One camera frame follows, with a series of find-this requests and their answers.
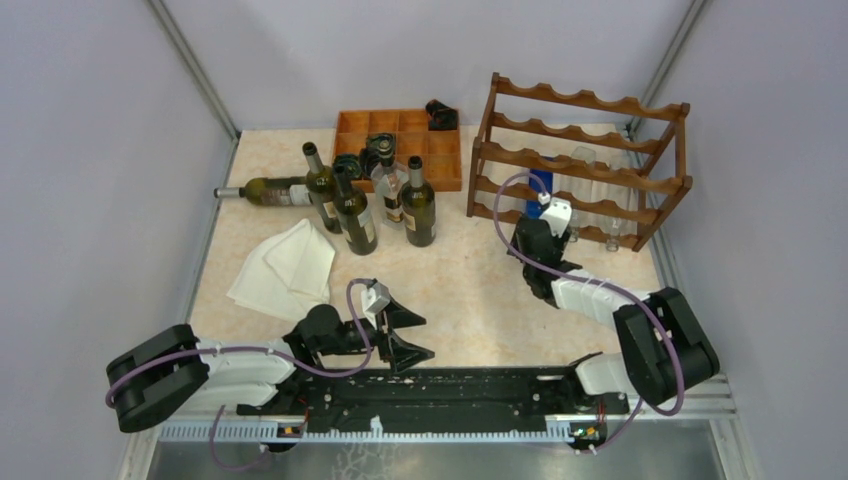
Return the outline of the blue square glass bottle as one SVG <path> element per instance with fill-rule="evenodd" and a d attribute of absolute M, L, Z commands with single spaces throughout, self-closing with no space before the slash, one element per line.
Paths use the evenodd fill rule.
<path fill-rule="evenodd" d="M 529 218 L 537 219 L 542 211 L 543 205 L 538 200 L 538 195 L 542 192 L 552 192 L 554 174 L 547 170 L 530 168 L 527 172 L 531 175 L 528 179 L 528 186 L 534 191 L 531 200 L 527 200 L 525 204 L 525 214 Z"/>

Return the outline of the clear glass bottle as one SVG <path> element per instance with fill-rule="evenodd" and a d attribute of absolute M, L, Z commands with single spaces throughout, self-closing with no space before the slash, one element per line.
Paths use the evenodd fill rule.
<path fill-rule="evenodd" d="M 630 168 L 630 157 L 627 153 L 611 155 L 606 161 L 611 170 Z M 601 200 L 609 200 L 622 210 L 631 211 L 634 207 L 635 195 L 629 187 L 613 184 L 597 184 L 597 194 Z M 636 234 L 638 223 L 634 220 L 599 214 L 597 226 L 608 235 L 604 242 L 608 252 L 617 252 L 621 248 L 625 235 Z"/>
<path fill-rule="evenodd" d="M 578 146 L 572 151 L 570 157 L 591 164 L 596 160 L 596 151 L 588 147 Z M 578 210 L 576 202 L 589 202 L 591 200 L 592 181 L 557 174 L 554 178 L 554 186 L 558 191 L 567 191 L 573 197 L 570 200 L 573 213 L 569 225 L 569 242 L 574 243 L 579 239 L 579 229 L 582 227 L 582 214 Z"/>

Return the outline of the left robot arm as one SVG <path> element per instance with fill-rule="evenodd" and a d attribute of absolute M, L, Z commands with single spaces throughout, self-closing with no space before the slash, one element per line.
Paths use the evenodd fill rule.
<path fill-rule="evenodd" d="M 392 299 L 372 304 L 363 318 L 342 321 L 335 307 L 320 304 L 281 339 L 234 345 L 202 339 L 186 325 L 165 329 L 112 360 L 106 367 L 106 403 L 124 433 L 157 426 L 174 414 L 246 406 L 277 414 L 292 411 L 300 399 L 295 380 L 345 378 L 357 368 L 326 370 L 323 356 L 364 355 L 404 372 L 434 352 L 399 337 L 397 329 L 425 319 Z"/>

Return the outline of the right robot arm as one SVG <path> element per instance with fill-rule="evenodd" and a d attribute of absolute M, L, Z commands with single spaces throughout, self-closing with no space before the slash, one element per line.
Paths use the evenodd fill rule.
<path fill-rule="evenodd" d="M 580 313 L 614 331 L 620 350 L 576 364 L 563 398 L 576 412 L 590 411 L 606 393 L 637 395 L 653 407 L 716 375 L 718 356 L 682 292 L 665 287 L 633 291 L 592 276 L 564 260 L 565 236 L 542 219 L 521 216 L 509 254 L 537 298 Z"/>

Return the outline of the clear glass bottle front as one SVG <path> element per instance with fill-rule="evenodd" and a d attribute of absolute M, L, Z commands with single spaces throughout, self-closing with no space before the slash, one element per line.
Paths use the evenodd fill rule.
<path fill-rule="evenodd" d="M 596 151 L 588 147 L 578 146 L 572 151 L 570 157 L 591 164 L 596 160 Z M 573 213 L 569 225 L 569 242 L 574 243 L 579 239 L 579 229 L 582 227 L 582 214 L 578 210 L 576 202 L 589 202 L 591 200 L 592 181 L 557 174 L 554 178 L 554 186 L 558 191 L 567 191 L 573 197 L 570 200 Z"/>

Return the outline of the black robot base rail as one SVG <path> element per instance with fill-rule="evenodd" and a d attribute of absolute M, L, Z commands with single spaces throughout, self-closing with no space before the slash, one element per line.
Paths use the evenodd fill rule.
<path fill-rule="evenodd" d="M 569 366 L 366 369 L 344 378 L 296 371 L 265 404 L 242 416 L 296 416 L 309 433 L 359 433 L 379 417 L 387 433 L 542 432 L 555 415 L 630 412 L 618 393 L 590 396 Z"/>

